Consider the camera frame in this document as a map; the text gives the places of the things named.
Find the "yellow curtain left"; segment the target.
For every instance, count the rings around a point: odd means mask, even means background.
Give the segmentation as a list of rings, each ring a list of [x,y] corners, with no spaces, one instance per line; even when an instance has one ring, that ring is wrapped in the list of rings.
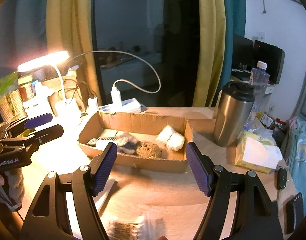
[[[78,78],[85,81],[102,104],[94,57],[92,35],[92,0],[47,0],[46,38],[49,53],[69,52],[82,63]]]

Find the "white fluffy soft pad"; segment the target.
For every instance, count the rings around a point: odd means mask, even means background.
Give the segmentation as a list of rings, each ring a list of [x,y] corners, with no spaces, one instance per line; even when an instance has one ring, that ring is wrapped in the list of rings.
[[[178,151],[184,146],[185,137],[176,132],[173,127],[167,125],[157,135],[156,140],[164,144],[167,148]]]

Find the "yellow curtain right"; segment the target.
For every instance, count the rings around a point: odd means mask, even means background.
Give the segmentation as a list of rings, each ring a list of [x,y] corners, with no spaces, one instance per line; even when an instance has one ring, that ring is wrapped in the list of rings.
[[[225,51],[224,0],[199,1],[200,49],[193,107],[209,107],[220,81]]]

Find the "black monitor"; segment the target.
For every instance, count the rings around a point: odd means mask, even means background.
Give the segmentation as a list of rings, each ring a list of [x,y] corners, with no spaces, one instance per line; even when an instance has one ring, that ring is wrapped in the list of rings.
[[[231,75],[242,81],[248,81],[252,68],[256,67],[258,61],[262,61],[267,64],[269,83],[279,84],[284,59],[284,50],[277,46],[234,35]]]

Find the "black car key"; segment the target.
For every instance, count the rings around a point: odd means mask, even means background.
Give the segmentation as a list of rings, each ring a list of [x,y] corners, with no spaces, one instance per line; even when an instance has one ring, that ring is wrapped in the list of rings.
[[[285,168],[280,168],[277,171],[277,181],[276,187],[278,190],[285,189],[287,185],[287,170]]]

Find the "brown scrubby sponge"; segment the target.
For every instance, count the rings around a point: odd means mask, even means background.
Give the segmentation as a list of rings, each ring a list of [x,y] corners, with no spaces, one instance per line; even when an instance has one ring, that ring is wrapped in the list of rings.
[[[160,147],[149,141],[140,141],[136,147],[136,155],[146,159],[160,158],[161,153]]]

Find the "clear water bottle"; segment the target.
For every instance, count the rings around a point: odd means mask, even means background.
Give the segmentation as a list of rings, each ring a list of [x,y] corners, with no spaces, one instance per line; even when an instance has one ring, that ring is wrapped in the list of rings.
[[[266,69],[267,63],[262,61],[257,62],[256,68],[252,68],[249,84],[254,87],[255,100],[250,115],[243,127],[244,131],[248,131],[252,128],[257,113],[260,111],[261,103],[269,82],[269,74],[266,72]]]

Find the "stack of paper cups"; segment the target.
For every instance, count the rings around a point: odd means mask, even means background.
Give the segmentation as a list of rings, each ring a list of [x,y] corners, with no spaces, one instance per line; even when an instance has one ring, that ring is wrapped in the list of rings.
[[[12,72],[0,79],[0,114],[4,122],[26,117],[18,85],[18,73]]]

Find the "stainless steel travel mug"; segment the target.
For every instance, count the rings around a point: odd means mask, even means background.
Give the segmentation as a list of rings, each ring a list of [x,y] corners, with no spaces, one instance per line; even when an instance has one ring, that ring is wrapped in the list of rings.
[[[229,81],[223,86],[214,127],[214,142],[228,147],[238,137],[255,101],[254,86]]]

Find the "grey patterned sock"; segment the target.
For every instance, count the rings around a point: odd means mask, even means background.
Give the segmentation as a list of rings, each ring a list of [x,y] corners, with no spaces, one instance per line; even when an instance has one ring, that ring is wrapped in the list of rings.
[[[95,147],[97,150],[103,150],[109,142],[117,146],[118,153],[129,155],[134,155],[136,153],[136,148],[139,144],[139,140],[136,137],[128,132],[123,132],[121,135],[115,135],[113,137],[100,136],[92,138],[87,142],[87,145]]]

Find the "white power strip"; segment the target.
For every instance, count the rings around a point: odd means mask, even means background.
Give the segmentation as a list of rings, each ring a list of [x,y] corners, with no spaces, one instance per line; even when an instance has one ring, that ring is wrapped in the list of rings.
[[[114,114],[117,112],[140,113],[142,106],[136,98],[131,98],[122,101],[121,107],[114,107],[114,104],[104,105],[99,107],[99,112]]]

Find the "black phone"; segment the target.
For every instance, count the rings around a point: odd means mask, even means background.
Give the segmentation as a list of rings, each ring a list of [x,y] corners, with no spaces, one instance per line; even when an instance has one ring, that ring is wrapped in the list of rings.
[[[303,195],[296,194],[286,204],[286,233],[293,233],[304,218]]]

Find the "yellow tissue pack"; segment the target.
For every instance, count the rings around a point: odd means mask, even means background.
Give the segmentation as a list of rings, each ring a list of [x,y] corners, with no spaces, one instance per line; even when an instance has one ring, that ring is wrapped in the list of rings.
[[[282,153],[274,142],[257,134],[242,131],[235,153],[235,165],[270,173],[282,161]]]

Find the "yellow curtain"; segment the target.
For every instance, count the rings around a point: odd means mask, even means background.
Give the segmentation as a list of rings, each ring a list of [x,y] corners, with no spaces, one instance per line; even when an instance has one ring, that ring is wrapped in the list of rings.
[[[200,49],[193,107],[209,107],[220,81],[225,51],[224,0],[199,1]]]
[[[82,63],[78,78],[85,81],[102,104],[94,57],[92,35],[92,0],[47,0],[46,38],[49,53],[69,52]]]

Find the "white textured cloth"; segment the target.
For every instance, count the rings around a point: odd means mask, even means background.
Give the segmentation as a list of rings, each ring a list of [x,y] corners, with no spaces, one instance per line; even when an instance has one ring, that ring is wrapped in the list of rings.
[[[153,211],[145,211],[131,220],[104,212],[101,221],[109,239],[158,239],[165,236],[165,222]]]

